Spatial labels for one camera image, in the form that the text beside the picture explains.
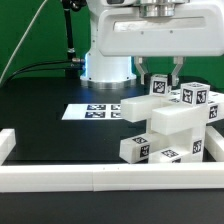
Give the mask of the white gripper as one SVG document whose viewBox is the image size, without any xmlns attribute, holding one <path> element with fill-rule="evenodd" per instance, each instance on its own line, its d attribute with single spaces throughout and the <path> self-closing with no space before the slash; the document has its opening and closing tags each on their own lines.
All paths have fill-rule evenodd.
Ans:
<svg viewBox="0 0 224 224">
<path fill-rule="evenodd" d="M 138 7 L 110 7 L 98 21 L 98 49 L 105 56 L 135 56 L 141 84 L 150 72 L 141 56 L 172 56 L 175 67 L 168 84 L 179 83 L 183 57 L 224 54 L 224 0 L 191 0 L 175 7 L 171 17 L 140 15 Z"/>
</svg>

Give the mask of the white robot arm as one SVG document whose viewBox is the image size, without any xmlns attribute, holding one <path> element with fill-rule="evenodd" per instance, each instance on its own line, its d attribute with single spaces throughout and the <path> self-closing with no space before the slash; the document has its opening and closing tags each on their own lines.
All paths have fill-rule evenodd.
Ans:
<svg viewBox="0 0 224 224">
<path fill-rule="evenodd" d="M 119 88 L 147 57 L 172 57 L 171 82 L 187 57 L 224 54 L 224 0 L 86 0 L 91 47 L 83 83 Z"/>
</svg>

